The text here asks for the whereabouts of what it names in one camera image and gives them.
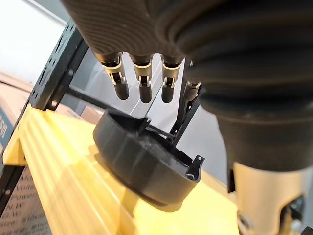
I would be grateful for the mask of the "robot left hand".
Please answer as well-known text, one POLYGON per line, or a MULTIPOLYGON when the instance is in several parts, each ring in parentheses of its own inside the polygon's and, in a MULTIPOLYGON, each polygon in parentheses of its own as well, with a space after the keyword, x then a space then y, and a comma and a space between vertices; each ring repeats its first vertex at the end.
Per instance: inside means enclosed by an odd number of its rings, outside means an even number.
POLYGON ((289 235, 313 178, 310 0, 65 0, 96 57, 182 56, 227 153, 242 235, 289 235))

